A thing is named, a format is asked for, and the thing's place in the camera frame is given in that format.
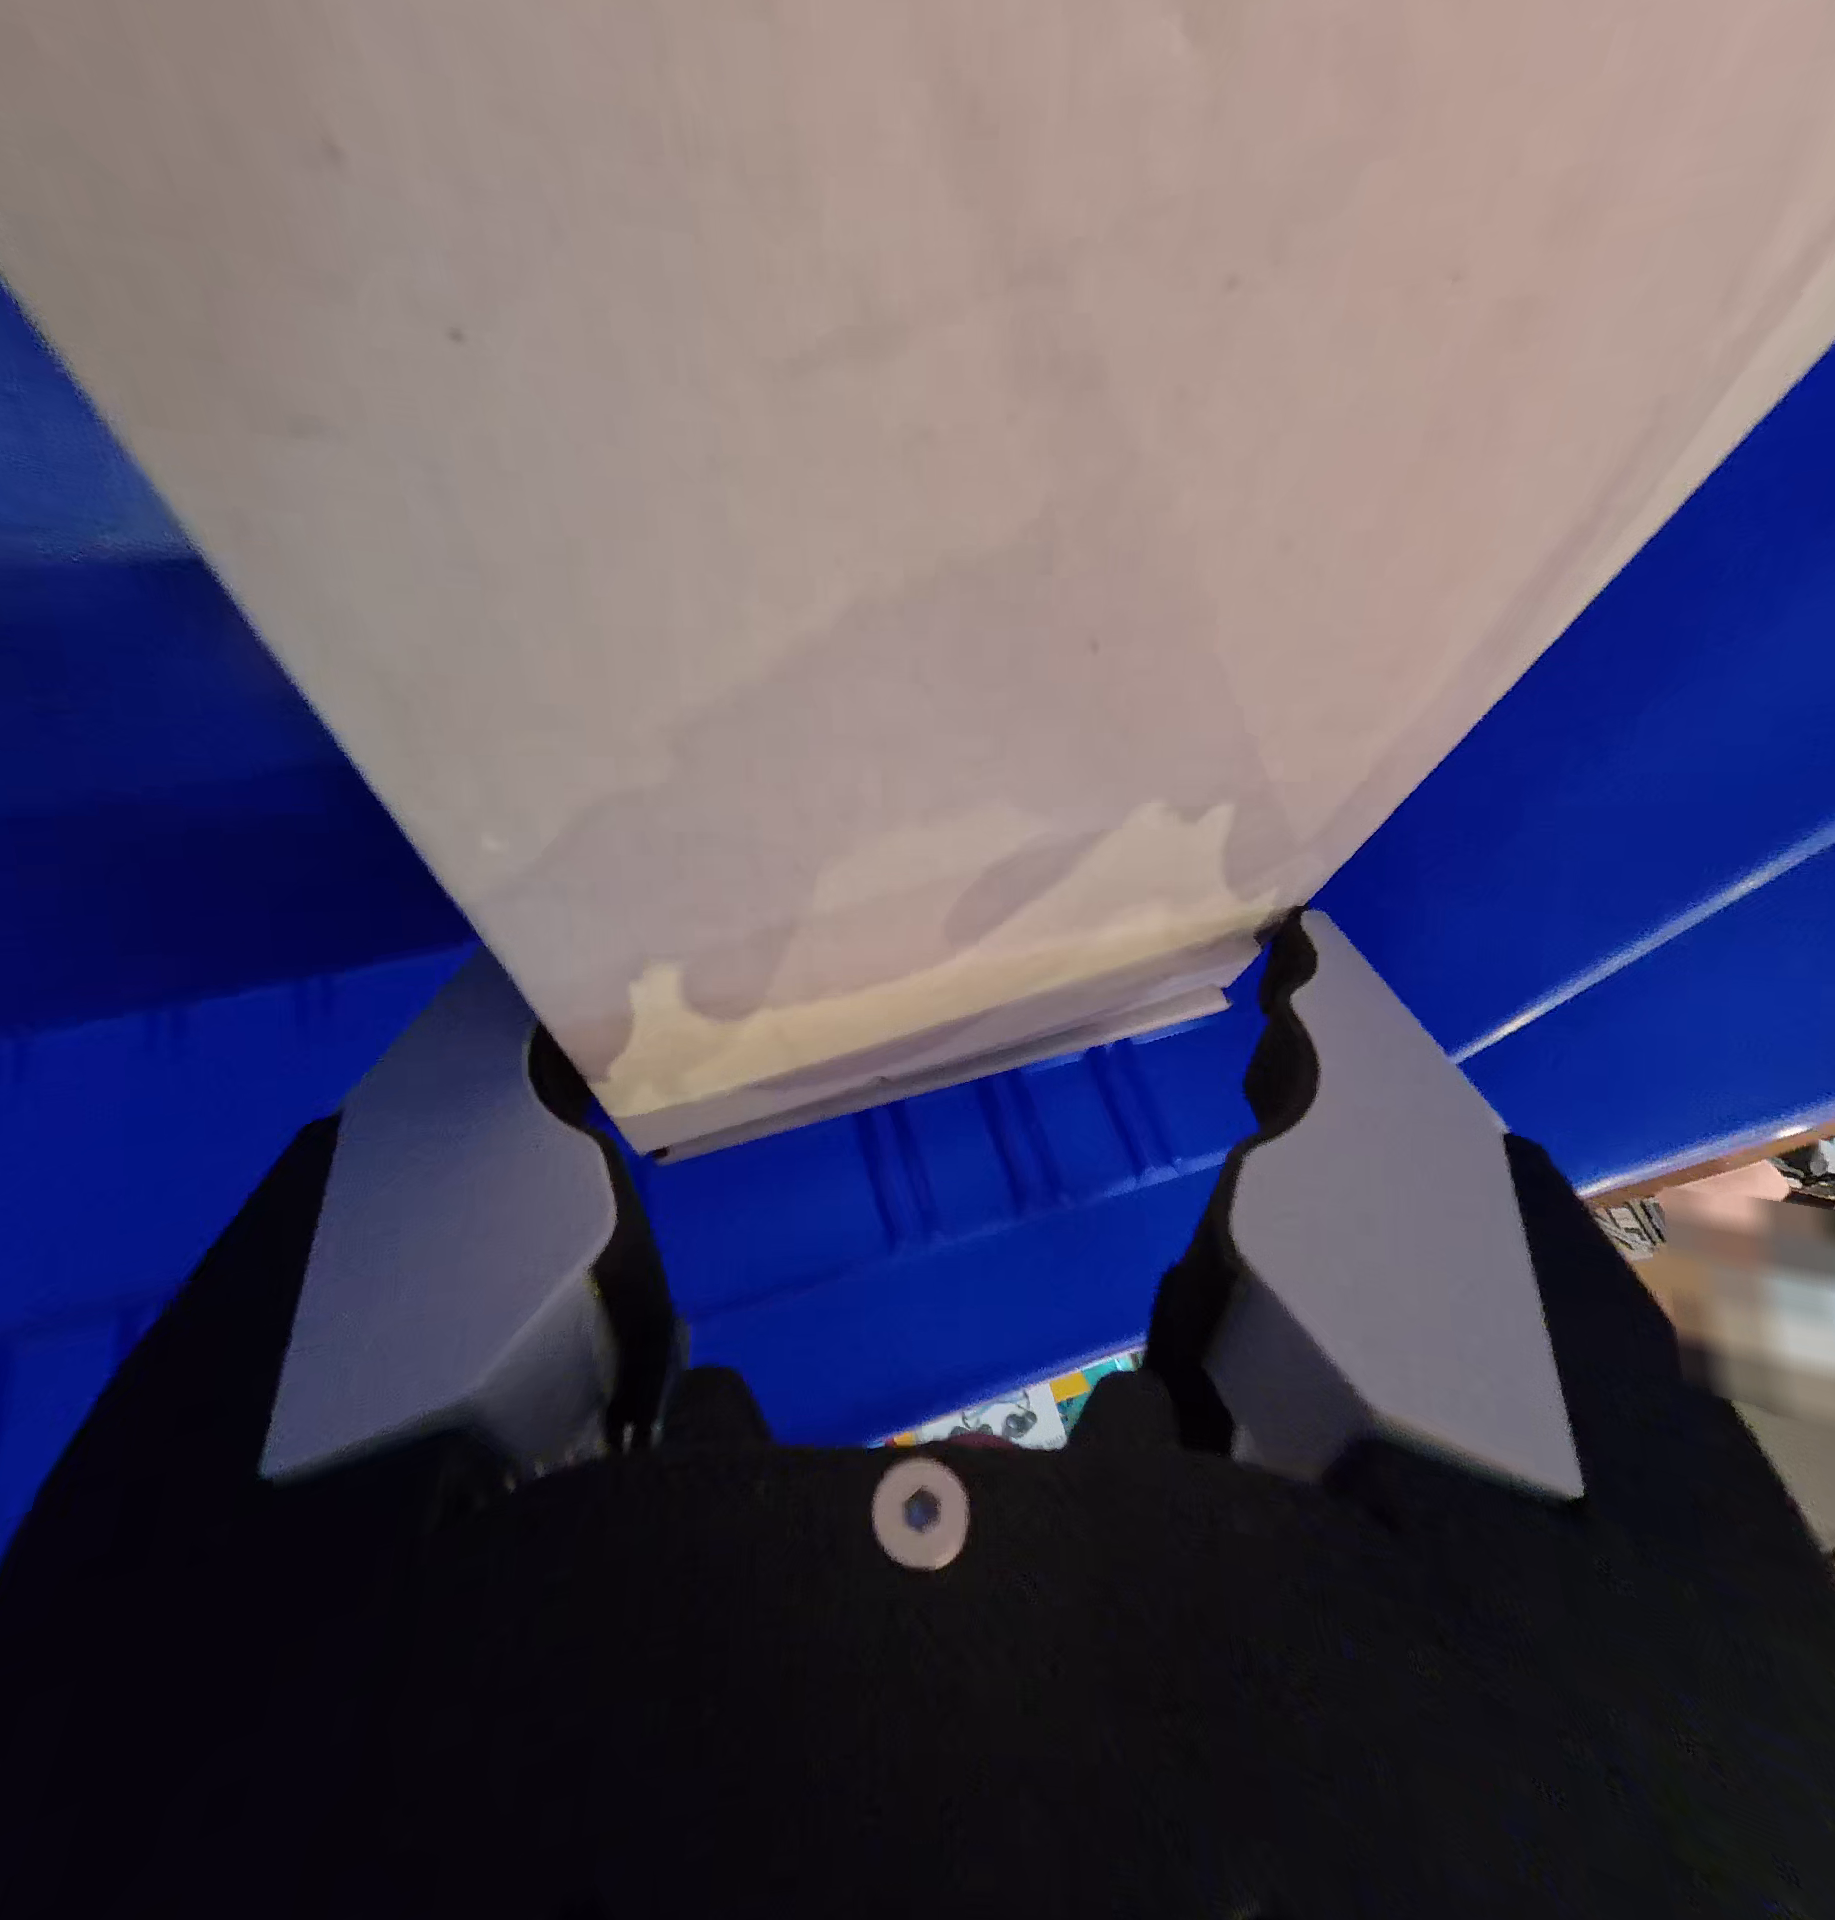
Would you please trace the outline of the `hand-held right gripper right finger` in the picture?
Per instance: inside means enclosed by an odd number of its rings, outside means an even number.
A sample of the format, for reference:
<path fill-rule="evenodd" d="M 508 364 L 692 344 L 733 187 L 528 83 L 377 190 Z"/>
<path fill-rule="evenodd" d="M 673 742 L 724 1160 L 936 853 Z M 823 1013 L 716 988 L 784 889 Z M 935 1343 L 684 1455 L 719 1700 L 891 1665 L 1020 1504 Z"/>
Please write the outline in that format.
<path fill-rule="evenodd" d="M 1339 929 L 1270 935 L 1231 1148 L 1149 1370 L 1184 1447 L 1315 1483 L 1381 1439 L 1581 1495 L 1505 1127 Z"/>

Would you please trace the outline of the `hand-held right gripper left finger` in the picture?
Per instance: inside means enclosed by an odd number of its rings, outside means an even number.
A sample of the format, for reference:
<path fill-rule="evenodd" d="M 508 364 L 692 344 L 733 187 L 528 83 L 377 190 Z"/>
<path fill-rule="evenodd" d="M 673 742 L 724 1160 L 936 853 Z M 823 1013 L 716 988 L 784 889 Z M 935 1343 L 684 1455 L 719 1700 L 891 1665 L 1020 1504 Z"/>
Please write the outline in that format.
<path fill-rule="evenodd" d="M 624 1150 L 518 986 L 473 955 L 337 1119 L 259 1474 L 438 1433 L 518 1471 L 636 1453 L 684 1364 Z"/>

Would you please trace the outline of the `blue plastic bin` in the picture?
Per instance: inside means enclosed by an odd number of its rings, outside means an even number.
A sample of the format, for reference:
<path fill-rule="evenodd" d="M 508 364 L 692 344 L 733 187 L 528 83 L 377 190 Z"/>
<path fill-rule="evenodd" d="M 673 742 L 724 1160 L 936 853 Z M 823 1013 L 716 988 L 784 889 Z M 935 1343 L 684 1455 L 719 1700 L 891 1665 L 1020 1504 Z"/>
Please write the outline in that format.
<path fill-rule="evenodd" d="M 1835 347 L 1315 895 L 1572 1188 L 1835 1115 Z M 0 1562 L 472 935 L 0 285 Z M 874 1441 L 1142 1331 L 1233 1008 L 632 1174 L 698 1350 Z"/>

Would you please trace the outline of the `white cardboard box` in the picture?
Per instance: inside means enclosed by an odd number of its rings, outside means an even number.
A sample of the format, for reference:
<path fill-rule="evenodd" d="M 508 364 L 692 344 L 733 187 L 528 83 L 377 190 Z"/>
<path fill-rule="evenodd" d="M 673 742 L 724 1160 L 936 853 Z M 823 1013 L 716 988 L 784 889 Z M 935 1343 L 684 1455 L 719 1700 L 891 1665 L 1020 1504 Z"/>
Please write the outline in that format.
<path fill-rule="evenodd" d="M 679 1155 L 1238 973 L 1835 340 L 1835 5 L 0 5 L 0 274 Z"/>

